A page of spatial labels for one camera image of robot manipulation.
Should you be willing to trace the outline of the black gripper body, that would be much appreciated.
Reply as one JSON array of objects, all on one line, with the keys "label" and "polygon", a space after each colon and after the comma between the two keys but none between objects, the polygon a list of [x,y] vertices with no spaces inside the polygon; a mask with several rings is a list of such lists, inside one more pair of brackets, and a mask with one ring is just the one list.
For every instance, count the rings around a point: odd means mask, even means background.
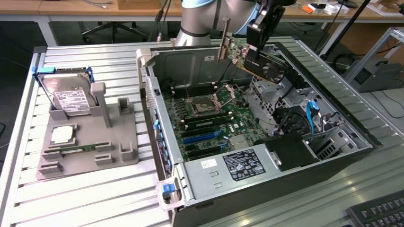
[{"label": "black gripper body", "polygon": [[275,7],[275,6],[291,6],[297,3],[298,0],[261,0],[259,3],[265,7]]}]

